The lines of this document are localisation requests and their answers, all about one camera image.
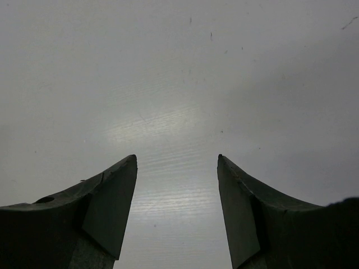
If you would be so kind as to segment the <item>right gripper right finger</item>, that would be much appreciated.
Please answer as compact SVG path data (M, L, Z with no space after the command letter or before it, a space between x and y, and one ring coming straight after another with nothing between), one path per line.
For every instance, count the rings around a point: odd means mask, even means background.
M233 268L358 267L358 198L304 202L223 155L217 175Z

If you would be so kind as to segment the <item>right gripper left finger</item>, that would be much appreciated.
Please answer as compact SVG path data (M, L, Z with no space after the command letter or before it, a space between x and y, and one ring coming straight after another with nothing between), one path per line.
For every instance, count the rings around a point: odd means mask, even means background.
M113 268L137 178L129 155L34 203L1 207L2 268Z

